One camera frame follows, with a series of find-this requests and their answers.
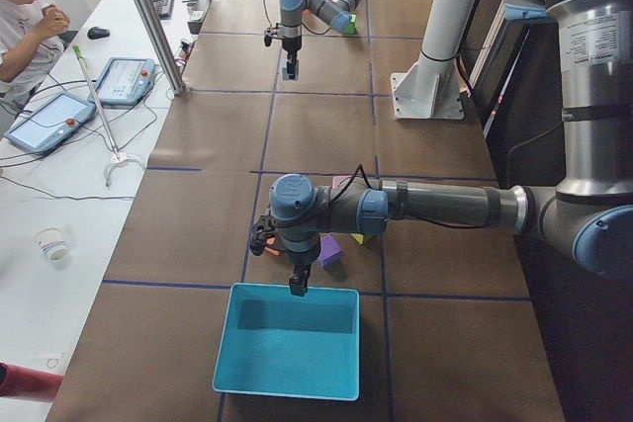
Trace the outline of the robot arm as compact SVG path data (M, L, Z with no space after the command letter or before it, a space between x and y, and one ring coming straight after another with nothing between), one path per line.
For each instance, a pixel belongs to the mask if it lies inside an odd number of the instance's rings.
M265 31L265 43L279 40L287 53L282 67L286 80L299 78L298 52L302 48L302 16L308 10L332 30L345 33L361 0L279 0L280 22Z
M285 73L298 77L302 14L309 10L343 33L360 0L280 0L281 23L265 31L287 51ZM475 0L434 0L418 61L391 79L399 119L447 119L451 67ZM432 185L366 178L362 166L338 188L315 187L300 174L277 179L249 247L267 240L294 266L293 295L308 291L321 232L382 234L387 220L507 227L532 233L581 267L611 279L632 278L632 0L506 0L505 18L559 29L566 176L556 187Z

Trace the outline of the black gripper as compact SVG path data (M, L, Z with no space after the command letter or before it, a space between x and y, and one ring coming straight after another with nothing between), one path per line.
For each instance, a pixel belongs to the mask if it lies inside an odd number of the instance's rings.
M317 248L313 246L301 252L289 250L288 257L293 264L293 273L289 278L291 294L304 296L308 290L305 278L308 278L311 274L312 264L317 259Z
M298 55L299 50L302 48L302 37L287 37L283 38L283 49L287 53L286 64L284 68L284 75L297 77L298 75Z

